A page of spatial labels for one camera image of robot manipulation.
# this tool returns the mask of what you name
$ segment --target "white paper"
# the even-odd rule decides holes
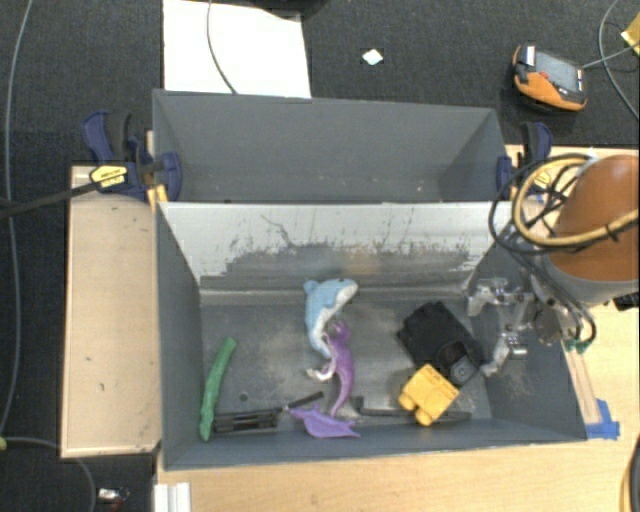
[[[164,87],[230,92],[207,43],[206,2],[164,0]],[[212,4],[210,34],[216,58],[240,94],[310,98],[300,19],[252,7]]]

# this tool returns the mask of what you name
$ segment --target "brown leather object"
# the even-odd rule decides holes
[[[580,177],[554,227],[557,236],[577,235],[638,208],[638,158],[616,155],[589,166]],[[563,272],[593,281],[638,279],[638,226],[578,253],[555,252]]]

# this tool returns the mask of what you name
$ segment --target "blue dolphin toy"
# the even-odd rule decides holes
[[[305,323],[309,341],[314,350],[329,359],[331,353],[323,339],[324,329],[327,322],[356,294],[358,285],[351,279],[329,279],[322,283],[307,281],[304,291],[307,294]]]

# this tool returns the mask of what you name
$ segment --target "blue tape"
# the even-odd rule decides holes
[[[611,439],[616,441],[620,437],[620,422],[611,419],[611,413],[606,401],[596,398],[596,402],[598,403],[602,422],[585,425],[587,437],[589,439]]]

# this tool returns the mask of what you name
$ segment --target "purple toy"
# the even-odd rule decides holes
[[[340,393],[336,403],[331,408],[331,416],[335,417],[336,413],[344,405],[351,395],[353,388],[354,368],[353,357],[351,351],[347,347],[347,342],[351,338],[351,330],[347,324],[340,320],[334,322],[333,329],[335,334],[325,334],[329,352],[331,353],[331,361],[322,367],[322,370],[307,370],[307,374],[320,382],[327,382],[334,373],[340,377]]]
[[[342,421],[322,414],[320,408],[314,405],[311,409],[297,407],[289,409],[289,414],[294,418],[304,421],[304,428],[313,437],[360,437],[360,434],[351,430],[355,421]]]

